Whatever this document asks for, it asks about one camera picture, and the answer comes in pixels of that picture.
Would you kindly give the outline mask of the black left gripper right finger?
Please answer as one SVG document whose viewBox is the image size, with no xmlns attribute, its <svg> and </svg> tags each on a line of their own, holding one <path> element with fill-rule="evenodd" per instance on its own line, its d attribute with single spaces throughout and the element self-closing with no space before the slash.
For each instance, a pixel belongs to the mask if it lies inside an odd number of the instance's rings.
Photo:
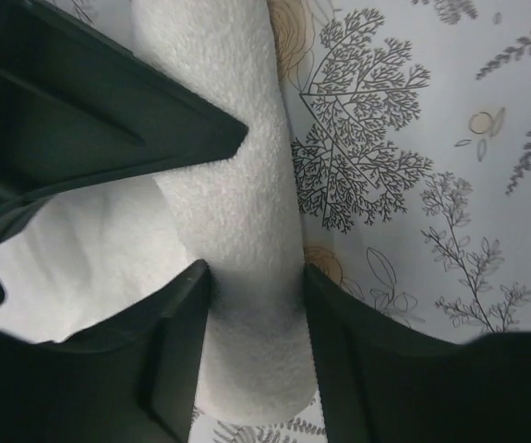
<svg viewBox="0 0 531 443">
<path fill-rule="evenodd" d="M 329 441 L 531 443 L 531 332 L 424 335 L 304 270 Z"/>
</svg>

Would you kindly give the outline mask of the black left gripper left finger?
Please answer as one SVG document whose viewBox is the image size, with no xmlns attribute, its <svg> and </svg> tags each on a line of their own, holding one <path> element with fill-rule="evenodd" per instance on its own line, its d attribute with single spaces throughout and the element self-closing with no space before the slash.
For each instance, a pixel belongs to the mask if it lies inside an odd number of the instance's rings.
<svg viewBox="0 0 531 443">
<path fill-rule="evenodd" d="M 210 296 L 198 260 L 61 343 L 0 332 L 0 442 L 185 442 Z"/>
</svg>

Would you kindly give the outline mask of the white towel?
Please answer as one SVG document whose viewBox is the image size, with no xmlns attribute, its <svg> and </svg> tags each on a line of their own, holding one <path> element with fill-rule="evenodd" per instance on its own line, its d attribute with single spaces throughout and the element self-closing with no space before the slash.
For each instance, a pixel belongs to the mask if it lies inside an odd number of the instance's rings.
<svg viewBox="0 0 531 443">
<path fill-rule="evenodd" d="M 301 225 L 263 1 L 135 1 L 136 56 L 247 124 L 230 160 L 53 198 L 0 245 L 0 330 L 64 341 L 192 261 L 215 289 L 197 406 L 238 425 L 303 411 L 317 381 L 301 299 Z"/>
</svg>

